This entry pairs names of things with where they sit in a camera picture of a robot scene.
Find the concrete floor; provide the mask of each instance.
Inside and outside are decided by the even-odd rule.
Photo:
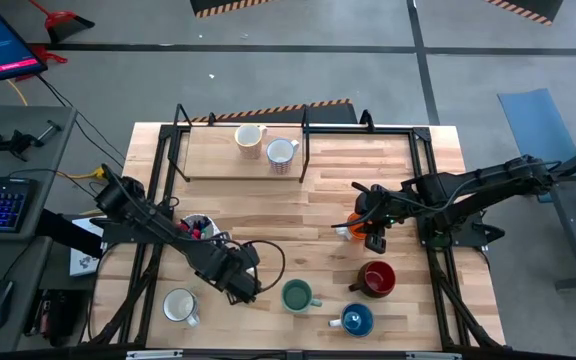
[[[417,0],[429,47],[576,48],[576,0],[552,27],[482,0]],[[412,46],[405,0],[277,0],[197,20],[187,1],[54,0],[98,26],[70,39],[86,43],[208,45]],[[29,42],[46,42],[41,13],[26,2],[0,0],[0,11]],[[120,151],[136,121],[167,121],[183,101],[206,115],[349,97],[378,123],[428,124],[414,54],[252,52],[61,52],[67,65],[45,77]],[[550,89],[576,144],[576,57],[428,57],[439,120],[456,125],[468,169],[519,155],[497,93]],[[20,84],[32,105],[55,105],[37,80]],[[0,104],[18,104],[0,83]],[[108,161],[75,131],[61,169],[84,173]],[[57,180],[51,210],[77,213],[92,201]],[[486,221],[507,231],[491,247],[495,293],[507,343],[516,349],[576,355],[576,290],[556,280],[576,264],[552,205],[515,198]]]

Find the blue mug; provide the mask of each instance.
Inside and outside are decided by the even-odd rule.
[[[341,312],[341,319],[328,322],[330,327],[343,327],[350,336],[363,337],[372,331],[375,321],[372,311],[366,305],[348,304]]]

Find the mug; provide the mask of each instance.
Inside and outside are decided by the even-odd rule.
[[[363,337],[372,331],[375,321],[372,311],[366,305],[352,303],[346,305],[341,312],[341,318],[328,322],[330,327],[343,327],[348,335]]]
[[[266,149],[270,168],[278,175],[287,174],[297,149],[299,149],[297,140],[275,139],[271,141]]]
[[[266,136],[268,128],[263,125],[241,125],[235,131],[235,141],[244,159],[259,159],[261,156],[261,139]]]
[[[284,285],[281,289],[281,303],[293,313],[305,312],[310,305],[322,305],[321,300],[313,298],[310,285],[299,279],[290,280]]]
[[[350,291],[361,290],[372,298],[382,298],[395,288],[395,270],[383,261],[371,261],[359,270],[357,282],[350,285]]]
[[[195,327],[199,325],[199,301],[195,294],[187,289],[175,289],[164,299],[164,314],[170,321],[185,321]]]
[[[348,219],[346,220],[346,222],[351,222],[351,221],[355,221],[357,219],[359,219],[361,216],[352,213],[350,214],[350,216],[348,216]],[[337,235],[343,236],[344,238],[346,238],[346,240],[355,240],[355,241],[364,241],[366,240],[366,234],[364,233],[360,233],[359,229],[361,229],[361,227],[364,224],[357,224],[357,225],[351,225],[345,228],[335,228],[335,232],[337,233]]]

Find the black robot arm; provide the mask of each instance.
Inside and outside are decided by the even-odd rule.
[[[141,183],[130,177],[119,179],[104,165],[110,183],[95,198],[97,207],[110,220],[131,229],[134,238],[170,245],[182,253],[195,274],[219,291],[245,303],[255,301],[260,284],[246,272],[259,264],[252,245],[228,247],[229,239],[194,240],[144,197]]]
[[[355,201],[355,213],[361,218],[333,227],[363,224],[366,247],[385,252],[385,229],[410,217],[429,222],[427,228],[443,234],[460,226],[473,214],[514,195],[545,194],[554,178],[541,159],[525,155],[501,165],[460,175],[427,174],[401,183],[400,191],[380,185],[370,189],[353,183],[362,191]],[[459,196],[470,197],[455,203]]]

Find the wooden tabletop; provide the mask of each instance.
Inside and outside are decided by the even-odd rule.
[[[124,175],[148,186],[159,123],[137,123]],[[438,170],[461,173],[464,163],[457,130],[430,127]],[[185,148],[187,139],[182,141]],[[271,240],[287,257],[279,284],[253,304],[228,305],[226,295],[199,280],[183,255],[165,248],[157,281],[148,347],[309,350],[440,350],[435,306],[425,251],[419,246],[414,220],[386,232],[387,252],[378,255],[361,243],[343,241],[330,228],[352,212],[358,193],[352,181],[381,184],[392,190],[413,176],[408,140],[397,135],[313,135],[311,160],[303,184],[277,181],[175,181],[180,200],[175,217],[202,213],[212,217],[235,240]],[[281,267],[280,254],[259,244],[260,280],[269,284]],[[92,326],[97,333],[123,301],[134,257],[134,245],[120,245],[104,260],[94,299]],[[351,293],[359,268],[370,260],[388,262],[396,272],[394,291],[382,299]],[[488,268],[472,249],[456,248],[455,259],[464,302],[480,324],[504,343]],[[293,315],[282,308],[280,292],[290,279],[303,279],[322,299],[321,308]],[[168,321],[163,299],[175,288],[188,288],[199,298],[201,324]],[[372,333],[361,339],[328,327],[350,302],[366,304],[375,315]],[[141,303],[135,308],[136,333]],[[457,339],[452,306],[446,307]]]
[[[184,175],[201,180],[295,180],[303,170],[303,136],[300,127],[269,127],[261,140],[261,156],[244,159],[235,141],[237,127],[196,126],[190,133]],[[297,140],[302,146],[295,152],[286,174],[270,168],[266,148],[275,139]]]

